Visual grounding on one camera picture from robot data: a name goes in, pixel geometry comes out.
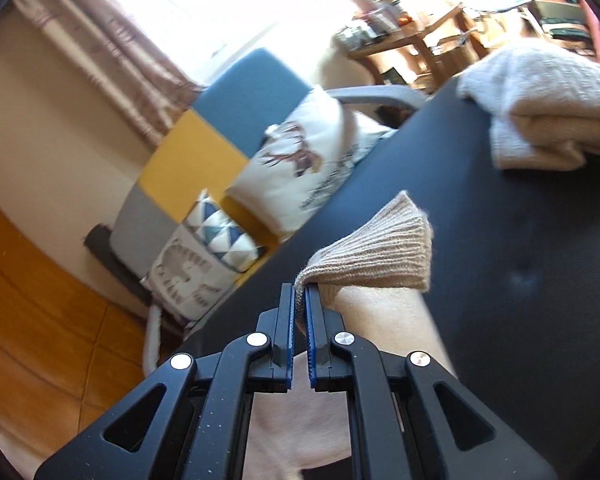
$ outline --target orange floor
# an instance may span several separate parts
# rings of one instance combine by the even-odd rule
[[[143,336],[0,212],[0,448],[25,478],[142,380]]]

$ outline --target folded clothes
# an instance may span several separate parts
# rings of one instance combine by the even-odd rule
[[[556,45],[509,43],[461,73],[458,96],[493,116],[496,168],[568,171],[600,155],[600,65]]]
[[[311,257],[296,279],[296,319],[304,318],[303,286],[318,283],[322,304],[342,314],[347,330],[394,354],[424,350],[453,373],[418,291],[429,288],[431,238],[427,216],[401,191]],[[306,353],[296,356],[291,391],[254,398],[243,479],[300,479],[302,469],[350,456],[347,413],[346,394],[314,392]]]

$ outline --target silver rivet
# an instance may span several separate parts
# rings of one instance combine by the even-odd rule
[[[267,344],[267,335],[262,332],[254,332],[247,336],[247,343],[251,346],[263,346]]]
[[[349,332],[338,332],[334,339],[339,345],[350,345],[356,340],[356,338],[353,337],[353,334],[350,334]]]
[[[191,366],[192,359],[188,354],[176,354],[169,362],[171,367],[175,368],[176,370],[184,370],[185,368],[189,368]]]
[[[414,352],[409,359],[416,366],[427,366],[431,362],[431,357],[426,352]]]

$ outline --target wooden desk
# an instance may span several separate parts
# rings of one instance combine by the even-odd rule
[[[355,52],[349,52],[347,54],[347,57],[349,59],[357,61],[358,63],[360,63],[360,65],[365,67],[373,76],[374,82],[377,85],[383,85],[384,78],[382,78],[382,75],[378,70],[377,65],[369,56],[373,54],[380,54],[381,52],[387,52],[389,50],[395,50],[396,48],[413,45],[418,51],[418,53],[423,57],[424,61],[427,63],[427,66],[429,67],[431,75],[433,76],[433,79],[435,80],[436,84],[440,86],[445,81],[446,77],[440,70],[440,67],[436,62],[436,57],[431,53],[431,50],[425,44],[424,38],[431,34],[433,31],[439,29],[442,26],[442,24],[445,23],[447,20],[451,19],[455,21],[456,27],[458,27],[461,32],[466,32],[475,25],[474,23],[472,23],[473,20],[471,20],[467,15],[465,15],[464,12],[462,12],[462,6],[456,5],[440,17],[433,19],[431,22],[429,22],[428,25],[426,25],[423,28],[413,27],[410,30],[410,26],[408,25],[404,28],[404,30],[392,34],[381,43],[361,48],[360,50],[356,50]],[[469,33],[469,40],[478,57],[483,58],[488,54],[487,49],[480,42],[480,35],[478,34],[478,32],[473,31]]]

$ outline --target sofa armrest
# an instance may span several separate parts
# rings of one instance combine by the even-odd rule
[[[344,104],[379,104],[398,108],[419,109],[429,96],[419,90],[404,85],[353,86],[350,88],[334,88],[327,94]]]

